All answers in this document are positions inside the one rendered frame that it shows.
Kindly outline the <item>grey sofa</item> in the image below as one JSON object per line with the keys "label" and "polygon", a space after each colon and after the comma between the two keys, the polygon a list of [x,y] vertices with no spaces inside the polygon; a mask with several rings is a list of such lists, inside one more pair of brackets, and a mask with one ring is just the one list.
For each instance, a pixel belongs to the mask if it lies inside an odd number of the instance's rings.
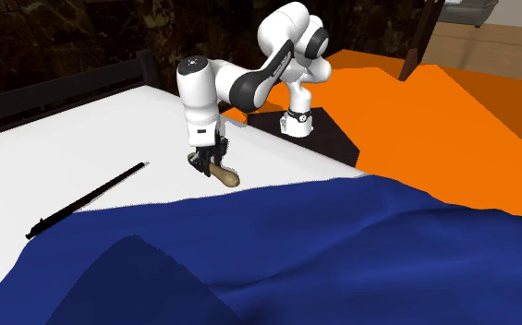
{"label": "grey sofa", "polygon": [[445,0],[438,21],[480,28],[498,3],[499,0]]}

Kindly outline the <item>dark blue blanket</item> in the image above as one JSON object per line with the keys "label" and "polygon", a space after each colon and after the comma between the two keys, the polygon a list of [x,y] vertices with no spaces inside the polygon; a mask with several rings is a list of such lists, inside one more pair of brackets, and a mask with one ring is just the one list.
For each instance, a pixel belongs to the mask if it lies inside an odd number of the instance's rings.
{"label": "dark blue blanket", "polygon": [[522,217],[374,175],[80,212],[0,325],[522,325]]}

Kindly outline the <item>wooden handled tool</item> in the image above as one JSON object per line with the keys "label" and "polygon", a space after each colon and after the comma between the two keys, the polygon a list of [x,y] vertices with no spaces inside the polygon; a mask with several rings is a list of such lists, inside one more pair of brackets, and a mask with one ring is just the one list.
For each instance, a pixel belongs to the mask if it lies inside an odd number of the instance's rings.
{"label": "wooden handled tool", "polygon": [[[190,153],[188,155],[188,163],[190,165],[191,165],[191,155],[193,153]],[[226,187],[237,187],[240,184],[240,178],[236,173],[229,171],[229,170],[223,168],[222,166],[217,166],[212,162],[210,163],[210,172],[211,172],[211,176],[214,176],[215,178],[217,178]]]}

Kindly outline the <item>bed with white sheet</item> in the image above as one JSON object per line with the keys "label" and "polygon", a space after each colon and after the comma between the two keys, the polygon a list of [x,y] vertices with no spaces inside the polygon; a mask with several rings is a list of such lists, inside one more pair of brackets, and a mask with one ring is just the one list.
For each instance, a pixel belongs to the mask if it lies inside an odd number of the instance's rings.
{"label": "bed with white sheet", "polygon": [[150,86],[0,133],[0,283],[37,236],[25,237],[34,224],[137,163],[149,164],[71,215],[368,176],[232,118],[219,124],[228,139],[222,165],[239,176],[237,187],[188,163],[183,104]]}

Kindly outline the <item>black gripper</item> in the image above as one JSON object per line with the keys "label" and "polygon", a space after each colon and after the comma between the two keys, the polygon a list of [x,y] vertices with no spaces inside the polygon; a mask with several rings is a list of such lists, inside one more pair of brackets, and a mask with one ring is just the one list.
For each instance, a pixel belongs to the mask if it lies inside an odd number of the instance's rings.
{"label": "black gripper", "polygon": [[210,163],[220,166],[226,155],[227,147],[228,139],[222,136],[219,131],[216,131],[214,144],[212,146],[199,147],[199,151],[195,151],[191,155],[191,165],[200,173],[210,177]]}

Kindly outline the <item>black robot stand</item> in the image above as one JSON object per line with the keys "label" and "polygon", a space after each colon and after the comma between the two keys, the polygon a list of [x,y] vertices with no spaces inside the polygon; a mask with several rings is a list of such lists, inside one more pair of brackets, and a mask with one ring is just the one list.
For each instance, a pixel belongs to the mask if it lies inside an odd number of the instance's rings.
{"label": "black robot stand", "polygon": [[313,150],[331,159],[355,167],[359,148],[321,107],[311,109],[313,130],[305,138],[294,138],[281,133],[280,118],[283,112],[249,114],[247,123],[278,138]]}

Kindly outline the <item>long black stick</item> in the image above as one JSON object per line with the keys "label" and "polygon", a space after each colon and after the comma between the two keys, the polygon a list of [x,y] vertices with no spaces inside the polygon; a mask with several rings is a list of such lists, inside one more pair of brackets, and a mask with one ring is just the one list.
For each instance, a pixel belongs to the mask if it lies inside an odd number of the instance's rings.
{"label": "long black stick", "polygon": [[31,227],[30,231],[27,234],[25,234],[25,237],[28,240],[30,240],[33,237],[35,237],[36,235],[51,228],[55,224],[64,220],[66,217],[68,217],[72,213],[74,213],[74,212],[80,210],[81,208],[85,207],[86,205],[90,204],[95,199],[99,198],[102,194],[107,192],[109,189],[111,189],[112,187],[115,187],[118,183],[124,181],[126,178],[135,174],[142,168],[146,167],[148,164],[149,164],[148,162],[139,162],[139,163],[135,164],[134,166],[127,169],[125,172],[112,178],[111,180],[102,184],[101,186],[95,188],[93,191],[91,191],[88,194],[86,194],[85,196],[77,199],[76,201],[70,203],[69,205],[65,206],[63,209],[53,213],[52,215],[48,216],[47,218],[40,219],[36,224],[34,224]]}

